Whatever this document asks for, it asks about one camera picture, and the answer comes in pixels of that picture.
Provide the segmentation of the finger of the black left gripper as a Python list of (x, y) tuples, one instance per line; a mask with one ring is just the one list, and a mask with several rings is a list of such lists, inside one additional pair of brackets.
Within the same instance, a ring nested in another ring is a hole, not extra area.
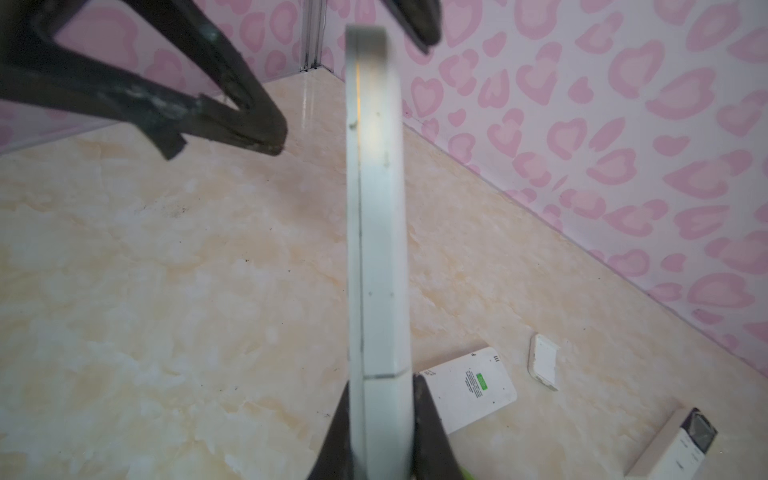
[(55, 36), (82, 8), (80, 1), (2, 2), (2, 99), (131, 123), (167, 160), (184, 149), (186, 135), (270, 156), (283, 151), (285, 117), (198, 6), (191, 1), (128, 5), (235, 105), (187, 95), (58, 45)]
[(414, 46), (423, 54), (442, 39), (442, 6), (439, 0), (382, 0)]

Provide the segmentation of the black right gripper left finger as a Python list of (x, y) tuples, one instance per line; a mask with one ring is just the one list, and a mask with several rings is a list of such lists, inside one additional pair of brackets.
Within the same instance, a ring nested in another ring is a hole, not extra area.
[(353, 457), (350, 444), (349, 384), (346, 384), (317, 459), (307, 479), (350, 480), (352, 478)]

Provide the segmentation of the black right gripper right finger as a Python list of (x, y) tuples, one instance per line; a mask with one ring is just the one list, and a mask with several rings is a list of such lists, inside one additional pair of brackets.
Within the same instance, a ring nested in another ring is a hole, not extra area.
[(415, 375), (413, 478), (464, 480), (424, 376)]

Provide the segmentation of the white air conditioner remote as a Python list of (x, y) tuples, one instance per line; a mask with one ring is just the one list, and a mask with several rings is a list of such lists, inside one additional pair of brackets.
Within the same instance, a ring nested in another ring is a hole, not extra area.
[(400, 79), (385, 28), (349, 24), (349, 421), (355, 479), (408, 479), (414, 406)]

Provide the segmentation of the white battery cover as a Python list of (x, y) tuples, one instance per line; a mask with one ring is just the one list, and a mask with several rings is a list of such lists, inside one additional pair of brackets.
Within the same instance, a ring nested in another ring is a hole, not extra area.
[(551, 391), (558, 391), (557, 353), (559, 346), (546, 336), (535, 333), (528, 355), (529, 375)]

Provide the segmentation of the white remote with eco sticker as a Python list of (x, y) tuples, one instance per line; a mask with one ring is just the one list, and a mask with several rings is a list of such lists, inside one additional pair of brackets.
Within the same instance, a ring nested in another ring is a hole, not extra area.
[(490, 346), (422, 370), (420, 375), (448, 435), (517, 400), (501, 357)]

